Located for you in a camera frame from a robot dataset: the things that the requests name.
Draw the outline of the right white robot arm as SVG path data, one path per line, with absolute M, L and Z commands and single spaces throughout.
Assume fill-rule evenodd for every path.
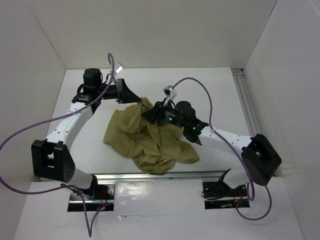
M 184 137 L 191 143 L 240 155 L 242 168 L 228 170 L 218 184 L 223 196 L 230 196 L 237 187 L 250 182 L 267 186 L 282 163 L 264 135 L 243 136 L 220 129 L 212 130 L 208 123 L 196 117 L 196 111 L 188 101 L 180 101 L 175 106 L 158 101 L 141 116 L 152 125 L 168 123 L 181 128 Z

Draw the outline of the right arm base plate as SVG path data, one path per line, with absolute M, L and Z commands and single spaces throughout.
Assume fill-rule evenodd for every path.
M 202 183 L 201 197 L 204 199 L 204 208 L 213 209 L 235 209 L 249 208 L 247 188 L 245 185 L 232 189 L 224 182 L 207 181 Z

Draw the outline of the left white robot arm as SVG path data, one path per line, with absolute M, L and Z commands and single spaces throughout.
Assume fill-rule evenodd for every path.
M 97 177 L 76 168 L 70 149 L 85 123 L 94 115 L 102 100 L 119 104 L 140 103 L 142 100 L 117 74 L 123 69 L 118 63 L 106 76 L 98 68 L 83 73 L 83 83 L 71 101 L 67 117 L 43 140 L 31 145 L 33 173 L 36 177 L 76 186 L 88 200 L 97 197 L 107 187 L 98 184 Z

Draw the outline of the olive tan jacket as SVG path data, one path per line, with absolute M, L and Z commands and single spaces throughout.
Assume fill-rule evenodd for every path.
M 164 174 L 176 162 L 195 164 L 200 157 L 193 146 L 180 137 L 182 129 L 169 123 L 150 124 L 141 115 L 153 104 L 146 98 L 124 110 L 116 109 L 108 123 L 103 143 L 117 154 L 132 159 L 142 171 Z

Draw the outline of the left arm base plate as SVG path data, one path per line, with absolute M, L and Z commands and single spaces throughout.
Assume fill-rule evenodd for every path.
M 88 212 L 112 212 L 114 210 L 116 183 L 107 181 L 99 183 L 101 187 L 93 196 L 83 194 L 85 207 Z M 80 194 L 74 189 L 69 195 L 67 211 L 71 213 L 83 212 L 83 201 Z

